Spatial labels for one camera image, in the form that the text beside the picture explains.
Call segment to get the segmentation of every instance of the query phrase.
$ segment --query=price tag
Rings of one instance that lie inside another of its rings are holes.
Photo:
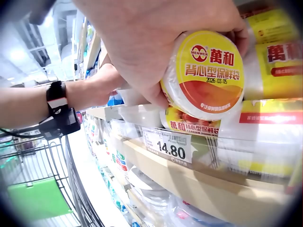
[[[112,131],[117,135],[126,136],[124,124],[125,122],[123,121],[111,120]]]
[[[191,135],[143,127],[142,130],[146,147],[191,163]]]
[[[119,120],[111,120],[112,132],[127,139],[138,138],[135,124]]]

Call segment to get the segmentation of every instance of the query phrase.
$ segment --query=green plastic panel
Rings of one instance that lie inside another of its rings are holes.
[[[53,177],[35,181],[29,187],[9,186],[8,193],[16,210],[29,221],[73,213]]]

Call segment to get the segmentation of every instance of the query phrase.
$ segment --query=ceiling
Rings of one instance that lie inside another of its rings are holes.
[[[57,1],[42,25],[29,24],[28,17],[6,24],[0,36],[0,87],[73,80],[75,28],[83,18],[72,2]]]

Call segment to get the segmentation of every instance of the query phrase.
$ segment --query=hand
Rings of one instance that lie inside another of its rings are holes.
[[[76,111],[92,106],[107,104],[114,90],[125,83],[116,68],[111,64],[104,64],[96,75],[88,80],[70,82],[66,84],[68,105]]]
[[[167,107],[159,81],[184,31],[232,32],[243,56],[248,32],[232,0],[75,0],[101,35],[122,77],[151,103]]]

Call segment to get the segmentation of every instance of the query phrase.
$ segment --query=barcode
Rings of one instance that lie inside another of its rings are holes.
[[[174,140],[176,142],[180,143],[185,143],[186,144],[186,138],[185,137],[180,137],[180,136],[173,136],[173,135],[168,135],[169,140]]]

